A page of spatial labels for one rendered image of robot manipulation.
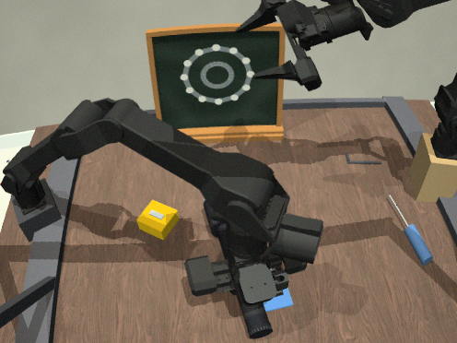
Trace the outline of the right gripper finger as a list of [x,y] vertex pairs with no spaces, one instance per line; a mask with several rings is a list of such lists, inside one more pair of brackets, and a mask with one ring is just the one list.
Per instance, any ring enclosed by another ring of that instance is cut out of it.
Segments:
[[[292,74],[288,74],[292,73]],[[255,79],[286,79],[298,81],[298,83],[303,86],[302,82],[299,80],[296,70],[290,60],[280,66],[276,66],[264,71],[261,71],[253,75]],[[297,79],[297,80],[296,80]]]
[[268,9],[266,2],[264,0],[261,1],[262,3],[260,4],[258,10],[236,29],[237,33],[253,30],[261,26],[276,22],[276,19]]

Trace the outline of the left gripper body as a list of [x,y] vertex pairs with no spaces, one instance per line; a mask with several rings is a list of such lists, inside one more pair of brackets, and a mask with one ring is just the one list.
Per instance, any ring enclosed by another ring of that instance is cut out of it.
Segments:
[[266,246],[264,249],[251,255],[237,254],[227,248],[228,259],[222,261],[221,266],[211,267],[208,255],[187,259],[184,263],[192,295],[202,296],[211,294],[217,291],[217,288],[222,288],[231,285],[230,269],[234,264],[245,262],[245,265],[254,264],[259,261],[259,258],[268,257],[271,267],[276,270],[281,270],[282,261],[287,274],[294,274],[305,270],[308,263],[292,260],[285,257],[280,257],[271,254],[271,246]]

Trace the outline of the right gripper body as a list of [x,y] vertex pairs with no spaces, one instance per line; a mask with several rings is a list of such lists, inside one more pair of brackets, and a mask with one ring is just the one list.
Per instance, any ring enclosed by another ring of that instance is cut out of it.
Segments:
[[[285,4],[286,0],[264,0],[264,1],[266,2],[268,9],[271,11],[273,16],[279,17],[281,24],[283,26],[283,20],[282,20],[281,16],[277,13],[276,9],[279,6],[282,6],[283,4]],[[331,43],[331,42],[333,42],[333,39],[337,38],[334,28],[332,26],[332,23],[331,23],[330,19],[328,18],[323,7],[319,8],[318,10],[319,10],[319,13],[314,14],[314,16],[319,24],[324,22],[324,24],[326,26],[326,28],[324,28],[324,29],[326,29],[326,30],[322,32],[321,38],[319,38],[315,42],[307,44],[307,43],[302,43],[301,41],[298,40],[298,42],[299,42],[299,44],[298,44],[296,41],[296,38],[299,39],[299,37],[297,37],[298,35],[296,35],[294,33],[289,34],[283,27],[285,30],[285,33],[288,37],[288,40],[291,44],[291,47],[294,51],[294,54],[296,55],[297,60],[298,60],[293,66],[296,70],[299,80],[302,82],[302,84],[305,86],[305,88],[308,91],[312,91],[314,89],[319,88],[322,84],[322,80],[319,76],[319,73],[317,71],[315,64],[311,60],[311,57],[307,56],[305,51],[307,52],[307,51],[311,50],[312,46],[323,43],[323,42],[327,42],[327,44]],[[304,56],[307,56],[307,57],[304,57]],[[302,58],[299,59],[300,57],[302,57]]]

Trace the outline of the blue screwdriver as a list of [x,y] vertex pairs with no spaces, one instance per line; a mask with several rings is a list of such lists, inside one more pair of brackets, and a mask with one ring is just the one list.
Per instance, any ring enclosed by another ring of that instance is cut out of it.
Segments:
[[[393,201],[392,197],[390,197],[390,198]],[[427,245],[425,244],[424,240],[422,239],[421,235],[419,234],[415,224],[411,224],[408,226],[402,213],[400,212],[399,208],[394,203],[394,201],[393,201],[393,204],[395,205],[396,209],[398,210],[399,214],[401,215],[402,219],[404,220],[404,223],[407,226],[407,228],[404,230],[404,233],[405,233],[407,239],[413,246],[422,265],[426,265],[433,259],[431,252],[429,251]]]

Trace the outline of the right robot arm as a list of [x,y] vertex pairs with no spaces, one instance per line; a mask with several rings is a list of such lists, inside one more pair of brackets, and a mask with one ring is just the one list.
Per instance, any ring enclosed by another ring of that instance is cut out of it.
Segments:
[[[324,10],[337,38],[360,31],[364,39],[369,40],[373,27],[366,21],[362,9],[355,6],[353,0],[321,1],[329,4],[324,7]],[[419,9],[451,0],[357,1],[376,25],[391,28],[407,20]],[[290,0],[276,10],[283,20],[285,30],[298,35],[302,43],[317,41],[322,36],[322,32],[326,30],[324,22],[319,24],[314,16],[319,13],[317,6],[305,6],[297,0]],[[431,145],[437,158],[457,160],[457,73],[448,86],[439,86],[434,100],[441,123],[430,139]]]

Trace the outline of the grey l-shaped hex key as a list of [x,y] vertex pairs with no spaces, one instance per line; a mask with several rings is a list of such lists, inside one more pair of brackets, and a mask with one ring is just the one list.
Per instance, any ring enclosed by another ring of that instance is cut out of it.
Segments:
[[377,161],[352,161],[349,159],[348,153],[346,153],[346,159],[348,164],[378,164]]

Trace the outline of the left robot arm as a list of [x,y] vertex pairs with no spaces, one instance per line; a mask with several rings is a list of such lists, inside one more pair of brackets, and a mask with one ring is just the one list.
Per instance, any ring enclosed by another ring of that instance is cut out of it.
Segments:
[[[228,246],[237,254],[257,254],[269,242],[271,254],[313,264],[323,221],[288,214],[290,197],[266,164],[216,151],[141,110],[131,99],[93,102],[81,101],[53,133],[33,149],[21,148],[4,167],[0,185],[16,198],[23,215],[46,205],[39,177],[47,165],[62,156],[80,159],[120,142],[199,189],[214,209],[210,218],[227,224]],[[230,269],[245,305],[284,295],[287,273],[270,267],[266,256]]]

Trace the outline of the black flashlight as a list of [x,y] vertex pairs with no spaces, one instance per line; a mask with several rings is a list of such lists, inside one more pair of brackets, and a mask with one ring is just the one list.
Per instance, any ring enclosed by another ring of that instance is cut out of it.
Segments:
[[[210,230],[212,232],[212,235],[217,237],[219,239],[223,255],[225,257],[225,260],[228,259],[228,252],[227,252],[227,237],[226,237],[226,231],[227,231],[227,225],[226,223],[219,222],[212,220],[210,218],[213,208],[211,208],[206,201],[204,200],[203,202],[204,208],[205,208],[205,213],[206,217],[209,223]],[[234,286],[236,288],[236,295],[240,304],[240,308],[244,317],[244,321],[246,323],[246,326],[248,328],[248,334],[250,338],[260,338],[260,337],[265,337],[268,336],[273,332],[273,328],[271,327],[271,324],[269,323],[266,311],[264,309],[264,304],[259,303],[253,306],[245,306],[245,304],[242,301],[242,297],[240,295],[239,287],[236,282],[234,282]]]

